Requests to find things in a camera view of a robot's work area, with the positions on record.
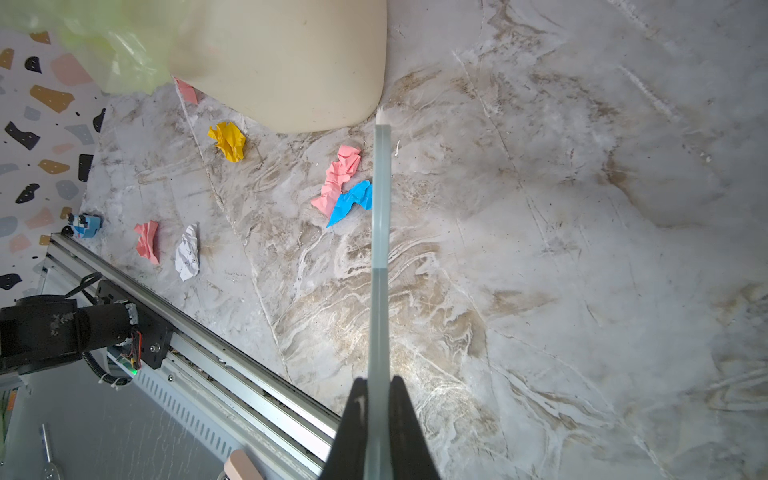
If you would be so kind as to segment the cream trash bin yellow bag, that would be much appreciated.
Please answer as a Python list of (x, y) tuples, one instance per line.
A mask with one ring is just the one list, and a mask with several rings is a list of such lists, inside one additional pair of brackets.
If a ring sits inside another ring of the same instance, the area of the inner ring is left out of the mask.
[(107, 93), (179, 79), (278, 133), (357, 124), (383, 91), (383, 1), (5, 1), (1, 22), (56, 35)]

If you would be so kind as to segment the teal hand brush white bristles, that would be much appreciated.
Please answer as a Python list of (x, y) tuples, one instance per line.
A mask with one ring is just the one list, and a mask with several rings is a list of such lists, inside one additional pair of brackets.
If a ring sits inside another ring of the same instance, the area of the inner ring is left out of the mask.
[(372, 293), (368, 359), (366, 479), (392, 479), (389, 440), (388, 258), (391, 213), (391, 126), (386, 109), (376, 111), (373, 142)]

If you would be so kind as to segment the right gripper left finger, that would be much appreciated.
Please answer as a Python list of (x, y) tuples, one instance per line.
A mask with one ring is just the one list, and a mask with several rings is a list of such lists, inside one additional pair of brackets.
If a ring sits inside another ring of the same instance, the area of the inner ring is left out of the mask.
[(367, 380), (357, 378), (319, 480), (362, 480), (367, 447)]

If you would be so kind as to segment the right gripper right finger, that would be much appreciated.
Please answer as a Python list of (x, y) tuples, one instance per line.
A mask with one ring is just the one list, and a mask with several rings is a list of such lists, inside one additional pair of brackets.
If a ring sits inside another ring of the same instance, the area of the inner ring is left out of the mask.
[(440, 480), (405, 382), (394, 376), (389, 389), (389, 438), (395, 480)]

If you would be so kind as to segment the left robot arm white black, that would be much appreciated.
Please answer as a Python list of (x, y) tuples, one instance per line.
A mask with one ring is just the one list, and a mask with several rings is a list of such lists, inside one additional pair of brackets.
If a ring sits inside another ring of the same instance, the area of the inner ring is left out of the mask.
[(86, 363), (114, 388), (165, 359), (171, 323), (97, 274), (64, 295), (34, 295), (1, 309), (1, 372), (19, 375)]

